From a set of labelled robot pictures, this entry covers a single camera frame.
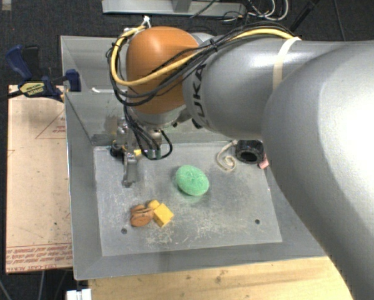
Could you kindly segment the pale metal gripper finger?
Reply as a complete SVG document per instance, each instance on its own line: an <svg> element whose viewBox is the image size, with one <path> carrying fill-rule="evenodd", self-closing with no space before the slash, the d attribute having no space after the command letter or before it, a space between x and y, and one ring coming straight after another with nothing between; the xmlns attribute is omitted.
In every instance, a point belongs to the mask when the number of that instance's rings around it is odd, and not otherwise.
<svg viewBox="0 0 374 300"><path fill-rule="evenodd" d="M122 185L130 188L137 180L138 177L138 160L135 154L126 153L123 159L124 174Z"/></svg>

